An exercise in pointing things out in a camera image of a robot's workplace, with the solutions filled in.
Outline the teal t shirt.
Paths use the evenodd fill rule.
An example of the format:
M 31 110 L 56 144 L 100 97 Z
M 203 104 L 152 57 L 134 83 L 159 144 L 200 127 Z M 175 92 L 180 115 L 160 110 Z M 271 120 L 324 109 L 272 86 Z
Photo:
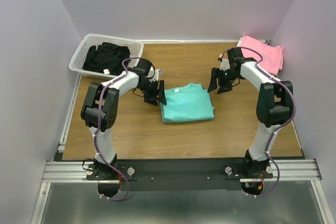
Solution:
M 164 94 L 166 104 L 160 104 L 163 123 L 195 122 L 215 118 L 209 93 L 200 83 L 168 89 Z

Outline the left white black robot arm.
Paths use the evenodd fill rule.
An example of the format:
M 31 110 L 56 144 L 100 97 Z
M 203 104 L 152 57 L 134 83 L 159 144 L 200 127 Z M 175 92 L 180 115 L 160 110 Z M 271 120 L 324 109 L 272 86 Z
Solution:
M 139 89 L 145 103 L 166 105 L 164 80 L 160 79 L 161 69 L 151 61 L 137 57 L 137 64 L 127 67 L 130 59 L 122 61 L 124 70 L 117 77 L 102 83 L 89 85 L 80 112 L 81 119 L 92 134 L 95 155 L 93 166 L 87 168 L 89 176 L 104 179 L 121 177 L 117 169 L 117 155 L 112 141 L 112 127 L 117 119 L 119 98 L 130 90 Z

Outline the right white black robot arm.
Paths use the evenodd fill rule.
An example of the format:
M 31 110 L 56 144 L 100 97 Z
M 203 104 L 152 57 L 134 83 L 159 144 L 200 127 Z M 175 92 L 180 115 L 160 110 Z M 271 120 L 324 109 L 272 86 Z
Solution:
M 239 166 L 240 172 L 252 178 L 267 169 L 272 145 L 281 129 L 293 120 L 296 106 L 292 83 L 282 81 L 262 68 L 260 64 L 263 57 L 258 60 L 244 57 L 243 50 L 244 47 L 234 47 L 223 52 L 227 58 L 219 56 L 220 67 L 211 70 L 208 92 L 230 92 L 234 81 L 242 79 L 249 81 L 258 90 L 258 130 Z

